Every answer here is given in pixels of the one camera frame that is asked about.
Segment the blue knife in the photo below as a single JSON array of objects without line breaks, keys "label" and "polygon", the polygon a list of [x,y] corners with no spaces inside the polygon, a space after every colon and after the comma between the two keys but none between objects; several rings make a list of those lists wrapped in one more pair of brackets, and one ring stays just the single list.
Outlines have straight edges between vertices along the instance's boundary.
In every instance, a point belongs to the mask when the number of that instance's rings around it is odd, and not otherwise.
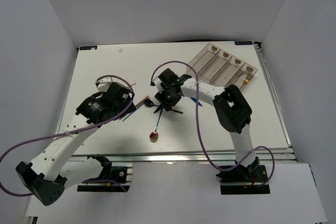
[{"label": "blue knife", "polygon": [[190,98],[195,104],[197,104],[198,106],[203,106],[199,101],[197,102],[196,98]]}]

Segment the blue-handled rainbow spoon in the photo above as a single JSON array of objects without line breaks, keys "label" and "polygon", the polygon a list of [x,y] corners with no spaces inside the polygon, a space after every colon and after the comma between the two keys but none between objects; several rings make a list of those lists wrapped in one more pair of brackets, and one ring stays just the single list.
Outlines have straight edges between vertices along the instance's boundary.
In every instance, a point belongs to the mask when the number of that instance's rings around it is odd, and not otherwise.
[{"label": "blue-handled rainbow spoon", "polygon": [[159,116],[158,116],[158,119],[157,119],[157,123],[156,123],[155,129],[149,135],[150,140],[157,140],[158,137],[159,137],[158,127],[159,127],[160,119],[161,119],[161,116],[162,116],[162,112],[163,112],[163,109],[160,109],[160,113],[159,113]]}]

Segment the gold fork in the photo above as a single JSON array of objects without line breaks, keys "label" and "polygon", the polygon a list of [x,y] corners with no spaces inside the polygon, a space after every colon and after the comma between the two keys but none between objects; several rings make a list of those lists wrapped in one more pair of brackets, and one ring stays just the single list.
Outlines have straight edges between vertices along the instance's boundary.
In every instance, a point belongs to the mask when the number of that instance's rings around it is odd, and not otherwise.
[{"label": "gold fork", "polygon": [[[245,76],[242,83],[239,83],[238,80],[241,76]],[[234,85],[236,86],[240,86],[240,89],[242,89],[253,77],[253,73],[249,72],[248,74],[246,74],[245,72],[242,72],[240,74],[238,74],[233,82]]]}]

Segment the black knife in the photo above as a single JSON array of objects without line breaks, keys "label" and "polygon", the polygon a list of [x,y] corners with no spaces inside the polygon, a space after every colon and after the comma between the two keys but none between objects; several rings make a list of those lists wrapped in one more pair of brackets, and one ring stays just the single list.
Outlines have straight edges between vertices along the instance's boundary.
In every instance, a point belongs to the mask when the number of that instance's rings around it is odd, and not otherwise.
[{"label": "black knife", "polygon": [[162,111],[162,110],[163,110],[163,106],[159,105],[153,113],[156,114],[157,112]]}]

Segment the black spoon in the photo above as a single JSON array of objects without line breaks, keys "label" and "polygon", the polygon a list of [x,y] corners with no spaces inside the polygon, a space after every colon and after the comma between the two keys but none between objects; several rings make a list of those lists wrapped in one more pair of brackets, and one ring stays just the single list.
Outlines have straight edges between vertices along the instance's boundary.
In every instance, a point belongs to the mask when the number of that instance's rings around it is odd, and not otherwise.
[{"label": "black spoon", "polygon": [[152,108],[152,107],[155,106],[155,104],[153,103],[153,101],[151,101],[150,99],[146,99],[146,100],[144,101],[144,105],[145,105],[146,107],[148,107],[148,108]]}]

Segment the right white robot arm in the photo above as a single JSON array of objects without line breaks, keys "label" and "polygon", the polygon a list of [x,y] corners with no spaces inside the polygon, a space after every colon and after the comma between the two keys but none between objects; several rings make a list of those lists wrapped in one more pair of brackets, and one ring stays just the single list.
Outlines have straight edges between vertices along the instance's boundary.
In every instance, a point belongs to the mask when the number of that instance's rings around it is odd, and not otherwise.
[{"label": "right white robot arm", "polygon": [[[256,156],[250,137],[252,109],[235,85],[228,87],[213,86],[200,82],[198,77],[188,74],[176,75],[167,68],[159,76],[151,77],[151,86],[157,88],[155,98],[166,111],[172,110],[182,97],[195,98],[196,129],[202,151],[208,162],[221,172],[237,171],[238,177],[247,182],[256,175],[259,158]],[[198,103],[207,103],[215,111],[220,125],[229,132],[236,155],[235,165],[220,168],[210,159],[202,141]]]}]

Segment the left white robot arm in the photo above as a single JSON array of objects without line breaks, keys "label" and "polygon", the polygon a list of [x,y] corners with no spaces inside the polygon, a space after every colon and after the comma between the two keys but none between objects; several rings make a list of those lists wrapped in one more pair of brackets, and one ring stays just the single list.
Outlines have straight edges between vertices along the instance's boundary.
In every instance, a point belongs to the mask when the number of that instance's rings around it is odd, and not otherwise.
[{"label": "left white robot arm", "polygon": [[49,206],[63,192],[86,180],[104,182],[111,177],[112,163],[103,155],[90,155],[72,168],[64,165],[72,154],[109,119],[133,112],[132,91],[118,82],[87,97],[64,129],[64,136],[53,140],[30,162],[20,162],[16,172],[25,187],[44,205]]}]

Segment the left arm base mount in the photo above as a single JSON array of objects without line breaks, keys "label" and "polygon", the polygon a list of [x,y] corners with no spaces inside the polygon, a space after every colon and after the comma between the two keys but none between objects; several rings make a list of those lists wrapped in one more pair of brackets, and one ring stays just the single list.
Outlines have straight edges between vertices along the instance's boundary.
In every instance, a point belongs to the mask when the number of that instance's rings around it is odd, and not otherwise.
[{"label": "left arm base mount", "polygon": [[127,166],[113,166],[105,156],[92,155],[88,159],[98,161],[102,171],[96,178],[90,178],[77,186],[78,192],[92,193],[126,193],[130,188],[132,168]]}]

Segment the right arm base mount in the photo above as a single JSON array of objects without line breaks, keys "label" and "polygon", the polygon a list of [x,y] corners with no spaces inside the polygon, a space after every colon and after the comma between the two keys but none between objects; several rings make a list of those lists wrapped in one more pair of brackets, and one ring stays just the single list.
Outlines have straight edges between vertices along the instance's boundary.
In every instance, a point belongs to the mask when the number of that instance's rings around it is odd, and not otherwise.
[{"label": "right arm base mount", "polygon": [[219,181],[222,195],[270,194],[265,165],[259,165],[249,176],[246,176],[239,168],[236,168],[228,172],[219,172],[216,177]]}]

